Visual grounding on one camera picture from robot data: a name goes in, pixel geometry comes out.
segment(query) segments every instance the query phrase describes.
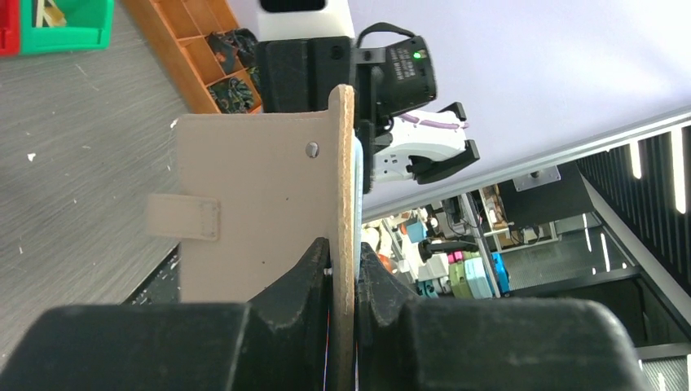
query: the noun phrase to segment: gray table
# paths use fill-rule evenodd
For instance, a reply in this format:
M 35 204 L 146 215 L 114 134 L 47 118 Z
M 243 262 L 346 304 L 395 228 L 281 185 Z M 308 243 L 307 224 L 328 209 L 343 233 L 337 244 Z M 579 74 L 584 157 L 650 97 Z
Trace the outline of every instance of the gray table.
M 0 367 L 44 310 L 122 302 L 174 246 L 144 210 L 186 111 L 119 4 L 107 51 L 0 59 Z

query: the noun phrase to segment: green bin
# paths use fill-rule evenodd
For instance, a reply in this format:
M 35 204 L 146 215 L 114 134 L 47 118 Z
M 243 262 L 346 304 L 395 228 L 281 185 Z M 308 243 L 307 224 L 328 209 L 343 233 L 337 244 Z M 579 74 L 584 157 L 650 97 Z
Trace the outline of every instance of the green bin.
M 110 44 L 115 0 L 55 0 L 66 27 L 35 27 L 34 0 L 21 0 L 22 55 L 95 51 Z

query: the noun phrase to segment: wooden box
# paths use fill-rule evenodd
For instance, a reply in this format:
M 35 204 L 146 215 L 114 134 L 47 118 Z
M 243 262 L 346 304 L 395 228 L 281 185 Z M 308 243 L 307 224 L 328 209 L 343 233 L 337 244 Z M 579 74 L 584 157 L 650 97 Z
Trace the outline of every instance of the wooden box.
M 226 0 L 123 0 L 135 23 L 168 70 L 191 111 L 220 113 L 208 88 L 237 77 L 252 90 L 254 107 L 262 101 L 247 68 L 235 59 L 233 73 L 226 75 L 206 37 L 239 28 Z

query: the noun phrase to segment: purple cable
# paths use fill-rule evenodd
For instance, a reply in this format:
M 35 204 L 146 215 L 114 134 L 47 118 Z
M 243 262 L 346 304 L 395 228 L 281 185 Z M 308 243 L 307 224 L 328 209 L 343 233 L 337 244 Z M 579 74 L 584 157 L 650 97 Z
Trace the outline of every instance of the purple cable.
M 431 120 L 420 121 L 420 118 L 418 118 L 416 116 L 412 116 L 410 114 L 401 114 L 399 116 L 399 118 L 404 120 L 404 121 L 411 122 L 413 124 L 419 123 L 420 125 L 425 125 L 425 126 L 429 126 L 429 127 L 437 128 L 437 129 L 456 130 L 456 129 L 460 128 L 460 125 L 458 125 L 458 124 L 445 124 L 443 122 L 436 122 L 436 121 L 431 121 Z

